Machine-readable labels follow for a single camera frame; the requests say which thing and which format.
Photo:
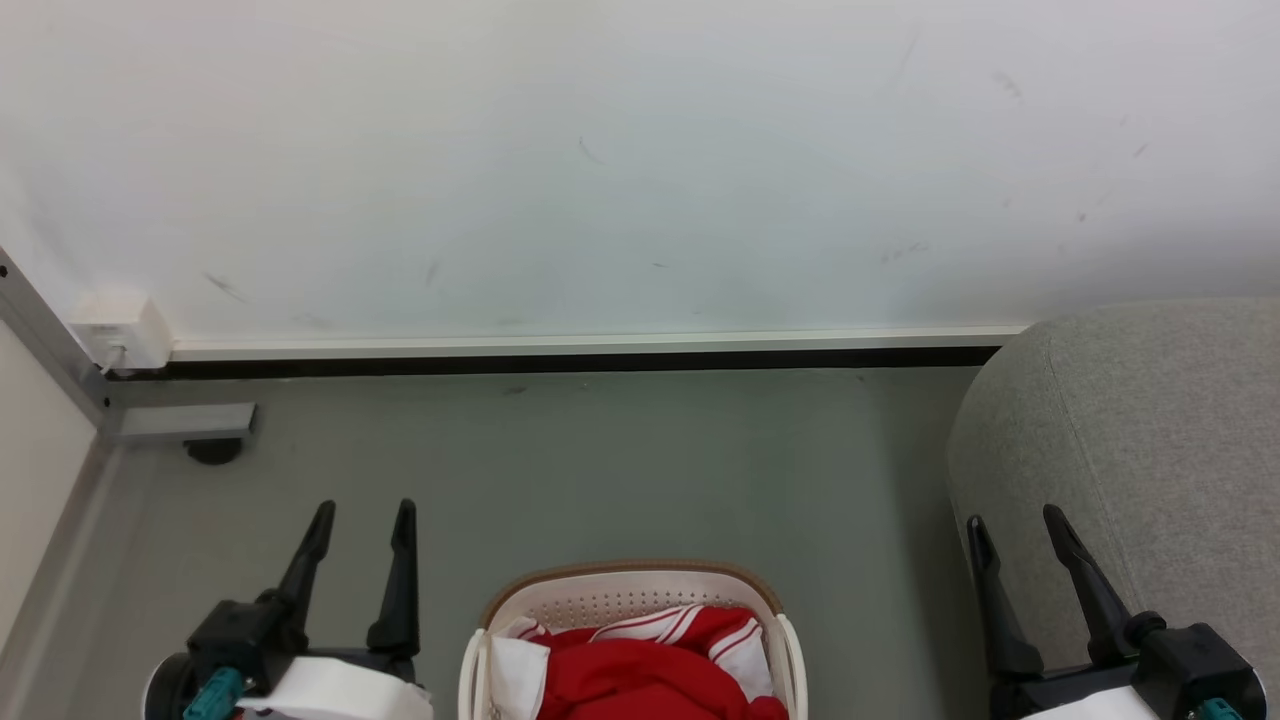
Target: teal connector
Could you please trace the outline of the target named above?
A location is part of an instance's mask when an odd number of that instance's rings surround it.
[[[1242,720],[1240,714],[1220,697],[1206,701],[1201,706],[1199,716],[1201,720]]]
[[[234,667],[219,667],[183,711],[183,720],[228,720],[244,696],[244,679]]]

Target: laundry basket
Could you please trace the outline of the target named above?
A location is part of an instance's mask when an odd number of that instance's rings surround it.
[[[800,639],[773,591],[732,565],[680,560],[573,565],[536,573],[508,585],[489,603],[462,656],[458,719],[497,720],[489,698],[489,638],[517,618],[568,630],[690,603],[746,607],[755,612],[764,628],[774,694],[786,706],[790,720],[809,719]]]

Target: gray sofa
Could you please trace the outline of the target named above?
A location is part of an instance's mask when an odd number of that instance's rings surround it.
[[[1088,633],[1041,507],[1062,507],[1129,610],[1206,621],[1280,683],[1280,300],[1102,307],[1041,323],[979,373],[952,432],[1046,666]]]

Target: black baseboard strip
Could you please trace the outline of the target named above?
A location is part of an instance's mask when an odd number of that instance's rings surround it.
[[[493,373],[631,373],[646,370],[765,370],[788,368],[977,366],[998,347],[884,347],[873,350],[751,350],[620,355],[518,355],[486,357],[367,357],[344,360],[243,360],[170,363],[114,380],[243,380],[356,375],[460,375]]]

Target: basket rim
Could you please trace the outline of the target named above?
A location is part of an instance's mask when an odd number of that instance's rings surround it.
[[[750,570],[731,562],[717,562],[710,560],[613,560],[605,562],[579,562],[575,565],[562,565],[517,578],[489,601],[488,607],[485,607],[484,614],[480,616],[480,626],[488,630],[489,625],[493,624],[494,616],[498,614],[498,609],[502,607],[503,603],[511,600],[517,592],[538,583],[562,580],[564,578],[575,578],[579,575],[663,570],[728,575],[746,583],[753,591],[764,598],[764,603],[769,606],[771,612],[774,615],[782,614],[782,601],[778,600],[773,588],[771,588],[768,583],[762,580]]]

